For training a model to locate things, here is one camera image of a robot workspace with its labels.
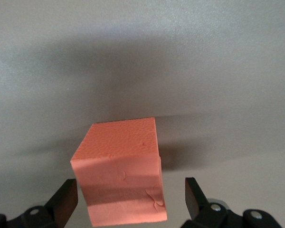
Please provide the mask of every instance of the gray surface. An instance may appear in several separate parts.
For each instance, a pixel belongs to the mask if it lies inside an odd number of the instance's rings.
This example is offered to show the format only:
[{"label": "gray surface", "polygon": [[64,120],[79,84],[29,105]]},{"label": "gray surface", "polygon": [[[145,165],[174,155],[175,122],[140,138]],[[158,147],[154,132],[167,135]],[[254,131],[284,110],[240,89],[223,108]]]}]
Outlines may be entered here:
[{"label": "gray surface", "polygon": [[1,213],[72,178],[92,123],[147,116],[168,221],[120,227],[179,227],[187,176],[285,227],[285,1],[0,0]]}]

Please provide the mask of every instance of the orange foam block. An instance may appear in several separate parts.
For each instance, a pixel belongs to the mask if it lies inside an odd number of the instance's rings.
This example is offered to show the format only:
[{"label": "orange foam block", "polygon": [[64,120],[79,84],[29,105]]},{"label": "orange foam block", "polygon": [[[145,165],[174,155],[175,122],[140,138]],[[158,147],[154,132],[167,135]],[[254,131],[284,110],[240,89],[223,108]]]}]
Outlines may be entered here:
[{"label": "orange foam block", "polygon": [[71,165],[94,227],[167,219],[154,118],[93,124]]}]

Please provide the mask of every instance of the silver screw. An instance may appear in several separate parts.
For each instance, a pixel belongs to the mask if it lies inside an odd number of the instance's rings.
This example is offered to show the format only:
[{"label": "silver screw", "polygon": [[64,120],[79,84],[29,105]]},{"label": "silver screw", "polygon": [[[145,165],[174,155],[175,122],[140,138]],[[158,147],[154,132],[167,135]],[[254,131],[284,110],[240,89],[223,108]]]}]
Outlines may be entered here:
[{"label": "silver screw", "polygon": [[212,210],[215,210],[215,211],[220,211],[221,210],[220,206],[217,205],[217,204],[212,204],[211,208],[212,208]]},{"label": "silver screw", "polygon": [[263,217],[259,212],[255,211],[255,210],[251,211],[250,214],[255,219],[262,219],[262,217]]},{"label": "silver screw", "polygon": [[36,215],[39,212],[39,209],[33,209],[30,211],[30,215]]}]

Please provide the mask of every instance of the block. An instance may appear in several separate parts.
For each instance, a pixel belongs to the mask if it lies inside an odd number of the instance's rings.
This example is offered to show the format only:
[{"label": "block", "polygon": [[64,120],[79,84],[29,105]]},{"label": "block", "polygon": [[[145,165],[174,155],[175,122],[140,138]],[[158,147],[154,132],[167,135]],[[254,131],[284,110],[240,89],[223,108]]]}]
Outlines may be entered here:
[{"label": "block", "polygon": [[71,165],[93,227],[167,220],[153,117],[93,124]]}]

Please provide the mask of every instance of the top face of block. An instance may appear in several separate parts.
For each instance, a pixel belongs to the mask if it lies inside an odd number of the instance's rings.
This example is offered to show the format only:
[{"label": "top face of block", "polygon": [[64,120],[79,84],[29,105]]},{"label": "top face of block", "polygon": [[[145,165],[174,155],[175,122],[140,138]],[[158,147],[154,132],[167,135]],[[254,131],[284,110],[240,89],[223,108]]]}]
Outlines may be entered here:
[{"label": "top face of block", "polygon": [[158,153],[155,118],[95,123],[71,161]]}]

